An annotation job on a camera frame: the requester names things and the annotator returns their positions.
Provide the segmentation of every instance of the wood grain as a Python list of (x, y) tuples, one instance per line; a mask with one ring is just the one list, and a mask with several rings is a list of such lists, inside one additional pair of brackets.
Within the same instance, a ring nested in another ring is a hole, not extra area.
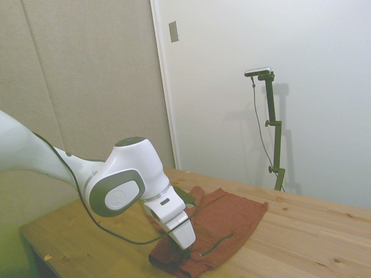
[[(245, 245), (206, 277), (371, 277), (371, 211), (271, 189), (165, 169), (186, 191), (218, 188), (269, 202), (268, 212)], [(101, 225), (132, 240), (158, 234), (140, 203), (115, 218), (94, 215)], [(137, 246), (97, 228), (79, 201), (21, 228), (25, 238), (60, 277), (172, 277), (148, 262), (156, 243)]]

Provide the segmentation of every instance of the brown cloth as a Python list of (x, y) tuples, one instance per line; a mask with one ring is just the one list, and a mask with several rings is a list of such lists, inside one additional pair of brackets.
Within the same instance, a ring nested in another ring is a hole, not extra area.
[[(195, 278), (228, 260), (243, 246), (268, 209), (267, 202), (261, 204), (221, 188), (206, 196), (203, 193), (198, 186), (190, 192), (199, 206), (191, 219), (196, 234), (190, 247), (191, 257), (183, 256), (168, 236), (148, 256), (153, 265), (179, 278)], [(191, 215), (194, 210), (195, 207), (185, 211)]]

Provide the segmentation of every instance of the towel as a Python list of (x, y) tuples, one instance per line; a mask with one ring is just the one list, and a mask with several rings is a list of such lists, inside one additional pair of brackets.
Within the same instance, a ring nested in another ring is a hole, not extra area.
[[(223, 191), (205, 195), (201, 187), (192, 188), (198, 212), (191, 219), (196, 241), (182, 250), (169, 237), (161, 239), (148, 256), (149, 261), (179, 278), (195, 278), (214, 269), (233, 256), (247, 241), (268, 209), (264, 204)], [(191, 215), (195, 210), (187, 208)], [(155, 228), (162, 228), (151, 221)]]

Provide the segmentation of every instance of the switch plate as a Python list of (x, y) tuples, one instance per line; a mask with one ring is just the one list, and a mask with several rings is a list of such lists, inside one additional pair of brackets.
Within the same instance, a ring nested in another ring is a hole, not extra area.
[(169, 23), (169, 30), (172, 42), (179, 41), (178, 23), (176, 21)]

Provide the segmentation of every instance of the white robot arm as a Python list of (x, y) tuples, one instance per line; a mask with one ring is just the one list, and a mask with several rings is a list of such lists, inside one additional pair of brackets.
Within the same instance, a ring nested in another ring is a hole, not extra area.
[[(113, 217), (135, 201), (144, 201), (145, 211), (169, 231), (183, 249), (195, 241), (184, 212), (185, 204), (163, 172), (152, 144), (132, 137), (116, 143), (107, 161), (91, 161), (54, 148), (74, 172), (86, 203), (98, 215)], [(0, 173), (29, 170), (76, 186), (75, 180), (48, 144), (21, 123), (0, 111)]]

